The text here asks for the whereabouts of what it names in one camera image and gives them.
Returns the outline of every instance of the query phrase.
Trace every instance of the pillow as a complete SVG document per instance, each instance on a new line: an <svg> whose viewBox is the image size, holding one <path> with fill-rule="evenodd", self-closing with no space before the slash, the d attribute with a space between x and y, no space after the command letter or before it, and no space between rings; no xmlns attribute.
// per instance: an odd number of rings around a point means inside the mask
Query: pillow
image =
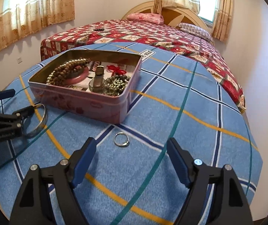
<svg viewBox="0 0 268 225"><path fill-rule="evenodd" d="M127 20L146 21L156 25L164 23L163 16L155 13L131 13L127 16Z"/></svg>
<svg viewBox="0 0 268 225"><path fill-rule="evenodd" d="M202 36L201 38L210 42L210 43L213 43L213 38L212 36L209 34L208 31L198 27L198 26L195 26L195 25L192 25L192 24L187 24L187 23L179 23L177 25L177 27L179 27L182 31L184 32L187 32L187 33L190 33L190 32L193 32L195 34L192 34L192 35L200 35Z"/></svg>

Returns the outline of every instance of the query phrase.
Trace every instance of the jewelry box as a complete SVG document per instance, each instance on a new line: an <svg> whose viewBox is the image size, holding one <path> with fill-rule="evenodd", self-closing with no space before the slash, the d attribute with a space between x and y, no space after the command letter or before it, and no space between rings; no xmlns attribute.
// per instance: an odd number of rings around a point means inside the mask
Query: jewelry box
<svg viewBox="0 0 268 225"><path fill-rule="evenodd" d="M50 76L52 72L55 72L55 69L77 58L85 58L107 64L133 66L134 70L123 92L118 96L49 84ZM139 69L141 68L141 63L142 59L138 54L101 50L69 50L35 73L28 80L28 84L36 100L43 104L91 119L118 124L125 119L130 102L133 100L133 90L135 90L140 77Z"/></svg>

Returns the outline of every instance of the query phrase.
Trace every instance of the small black object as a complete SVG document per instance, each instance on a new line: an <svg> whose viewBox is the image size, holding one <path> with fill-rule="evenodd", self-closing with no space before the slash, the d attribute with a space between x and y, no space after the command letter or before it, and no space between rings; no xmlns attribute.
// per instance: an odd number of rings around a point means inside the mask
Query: small black object
<svg viewBox="0 0 268 225"><path fill-rule="evenodd" d="M94 31L104 31L104 28L94 29Z"/></svg>
<svg viewBox="0 0 268 225"><path fill-rule="evenodd" d="M13 97L15 90L0 91L0 100ZM22 136L22 120L34 114L34 107L29 106L12 114L0 113L0 142Z"/></svg>
<svg viewBox="0 0 268 225"><path fill-rule="evenodd" d="M247 198L230 165L207 166L182 150L174 138L167 142L167 153L188 195L174 225L197 225L202 217L208 184L215 184L208 225L252 225Z"/></svg>
<svg viewBox="0 0 268 225"><path fill-rule="evenodd" d="M65 224L89 225L72 190L83 181L95 152L96 141L89 137L69 160L47 168L32 165L17 194L9 224L55 225L48 192L48 184L54 184Z"/></svg>

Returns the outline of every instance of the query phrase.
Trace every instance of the red string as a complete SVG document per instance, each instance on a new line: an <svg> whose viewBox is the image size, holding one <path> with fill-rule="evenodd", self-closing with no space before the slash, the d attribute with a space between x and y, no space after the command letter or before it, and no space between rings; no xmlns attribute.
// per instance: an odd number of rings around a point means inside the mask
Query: red string
<svg viewBox="0 0 268 225"><path fill-rule="evenodd" d="M108 67L109 72L112 72L112 75L114 75L114 74L122 75L122 74L127 73L127 71L120 69L120 67L118 67L118 66L115 67L114 65L109 65L107 67Z"/></svg>

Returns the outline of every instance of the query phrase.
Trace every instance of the silver bracelet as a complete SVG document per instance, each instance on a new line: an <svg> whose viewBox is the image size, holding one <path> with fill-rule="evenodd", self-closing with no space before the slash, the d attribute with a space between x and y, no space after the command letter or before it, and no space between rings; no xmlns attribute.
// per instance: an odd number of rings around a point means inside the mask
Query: silver bracelet
<svg viewBox="0 0 268 225"><path fill-rule="evenodd" d="M124 143L122 143L122 144L119 144L119 143L116 142L116 137L117 137L118 135L120 135L120 134L125 135L125 136L127 137L127 141L124 142ZM119 147L127 147L127 146L130 144L129 137L128 137L124 132L119 132L119 133L117 133L117 134L115 135L115 137L114 137L114 144L116 144L116 145L119 146Z"/></svg>
<svg viewBox="0 0 268 225"><path fill-rule="evenodd" d="M36 135L38 135L42 131L44 126L46 125L46 122L47 122L47 119L48 119L46 106L44 104L42 104L42 103L36 104L34 106L35 109L37 109L39 107L44 108L43 117L42 117L41 121L39 122L39 124L37 125L37 127L35 127L32 131L30 131L29 133L25 132L24 123L26 121L26 118L22 120L22 136L24 136L27 139L33 138Z"/></svg>

